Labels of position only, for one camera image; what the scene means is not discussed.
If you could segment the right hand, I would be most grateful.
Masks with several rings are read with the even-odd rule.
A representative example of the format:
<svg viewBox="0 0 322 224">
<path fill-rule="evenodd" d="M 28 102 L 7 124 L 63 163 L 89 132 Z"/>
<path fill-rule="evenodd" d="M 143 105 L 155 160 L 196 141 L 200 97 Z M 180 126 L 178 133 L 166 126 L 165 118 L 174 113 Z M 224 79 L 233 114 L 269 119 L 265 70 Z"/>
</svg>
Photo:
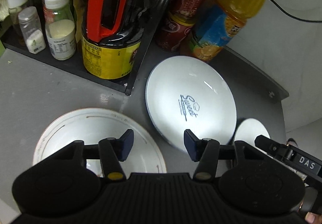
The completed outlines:
<svg viewBox="0 0 322 224">
<path fill-rule="evenodd" d="M 310 212 L 311 209 L 312 204 L 303 201 L 299 207 L 298 213 L 306 221 L 306 223 L 321 224 L 321 214 L 319 215 L 312 213 Z"/>
</svg>

